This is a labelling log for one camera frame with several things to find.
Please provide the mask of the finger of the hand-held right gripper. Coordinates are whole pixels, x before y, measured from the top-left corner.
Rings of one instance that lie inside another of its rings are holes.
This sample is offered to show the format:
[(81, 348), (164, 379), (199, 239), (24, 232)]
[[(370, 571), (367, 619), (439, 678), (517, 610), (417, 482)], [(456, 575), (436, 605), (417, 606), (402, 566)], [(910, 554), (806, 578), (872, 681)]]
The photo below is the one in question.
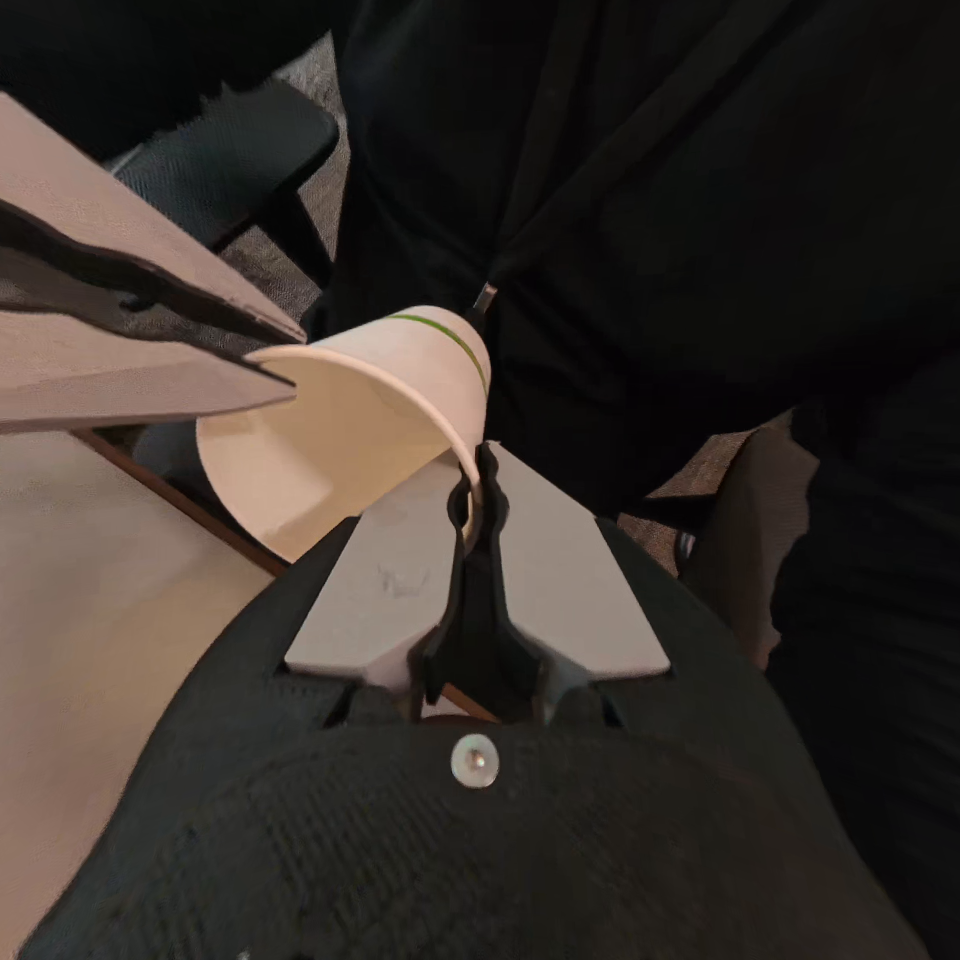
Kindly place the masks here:
[(2, 302), (2, 435), (181, 422), (296, 396), (289, 379), (217, 345)]
[(2, 247), (187, 321), (270, 344), (302, 344), (294, 319), (217, 255), (1, 96)]

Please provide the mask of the black office chair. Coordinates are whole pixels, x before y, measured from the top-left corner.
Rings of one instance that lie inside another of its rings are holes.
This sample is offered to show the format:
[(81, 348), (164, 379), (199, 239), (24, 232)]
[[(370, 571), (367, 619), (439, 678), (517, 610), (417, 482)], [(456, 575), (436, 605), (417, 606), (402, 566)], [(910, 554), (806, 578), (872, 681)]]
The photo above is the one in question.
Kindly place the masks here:
[(331, 113), (271, 79), (246, 93), (223, 92), (191, 122), (106, 168), (212, 253), (257, 227), (322, 289), (332, 263), (299, 190), (339, 138)]

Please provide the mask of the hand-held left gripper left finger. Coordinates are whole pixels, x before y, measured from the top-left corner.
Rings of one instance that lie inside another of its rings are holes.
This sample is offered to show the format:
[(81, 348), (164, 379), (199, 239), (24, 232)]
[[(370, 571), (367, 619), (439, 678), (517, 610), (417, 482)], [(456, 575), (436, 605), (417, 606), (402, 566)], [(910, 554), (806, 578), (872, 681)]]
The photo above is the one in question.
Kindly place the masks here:
[(427, 462), (363, 511), (284, 657), (290, 680), (384, 693), (408, 721), (426, 699), (426, 646), (461, 592), (456, 458)]

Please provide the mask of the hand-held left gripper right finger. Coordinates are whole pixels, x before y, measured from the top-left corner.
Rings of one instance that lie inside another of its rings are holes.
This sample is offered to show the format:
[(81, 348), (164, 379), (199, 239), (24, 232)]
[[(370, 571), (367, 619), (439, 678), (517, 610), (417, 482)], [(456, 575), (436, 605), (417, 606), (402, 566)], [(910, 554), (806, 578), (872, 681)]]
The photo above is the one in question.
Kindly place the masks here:
[(596, 516), (497, 441), (485, 444), (508, 634), (538, 662), (534, 710), (570, 690), (669, 673), (671, 662)]

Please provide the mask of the person in black clothes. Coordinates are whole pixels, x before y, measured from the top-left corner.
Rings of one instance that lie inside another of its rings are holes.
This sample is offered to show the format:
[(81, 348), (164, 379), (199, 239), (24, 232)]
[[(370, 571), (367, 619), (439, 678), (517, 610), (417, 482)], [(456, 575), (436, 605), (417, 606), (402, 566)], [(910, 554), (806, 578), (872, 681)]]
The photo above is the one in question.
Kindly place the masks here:
[(818, 489), (958, 510), (958, 2), (2, 2), (2, 90), (97, 161), (330, 35), (312, 339), (484, 284), (487, 429), (617, 515), (825, 414)]

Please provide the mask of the person's black pants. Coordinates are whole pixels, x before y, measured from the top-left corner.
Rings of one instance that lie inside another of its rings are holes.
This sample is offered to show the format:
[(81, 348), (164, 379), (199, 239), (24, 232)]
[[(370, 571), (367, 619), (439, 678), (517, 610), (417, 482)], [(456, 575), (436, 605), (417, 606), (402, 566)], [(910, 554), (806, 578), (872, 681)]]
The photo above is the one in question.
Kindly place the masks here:
[(958, 354), (792, 433), (819, 464), (766, 675), (860, 857), (929, 955), (958, 958)]

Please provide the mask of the white paper cup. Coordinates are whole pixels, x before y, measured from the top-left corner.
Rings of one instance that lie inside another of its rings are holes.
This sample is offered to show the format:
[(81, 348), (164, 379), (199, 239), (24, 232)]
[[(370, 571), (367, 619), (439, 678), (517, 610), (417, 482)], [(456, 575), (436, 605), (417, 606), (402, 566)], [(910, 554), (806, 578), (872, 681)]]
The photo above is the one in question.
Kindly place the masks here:
[(417, 305), (247, 359), (294, 398), (199, 418), (198, 456), (225, 510), (277, 557), (295, 562), (446, 454), (479, 508), (492, 367), (465, 318)]

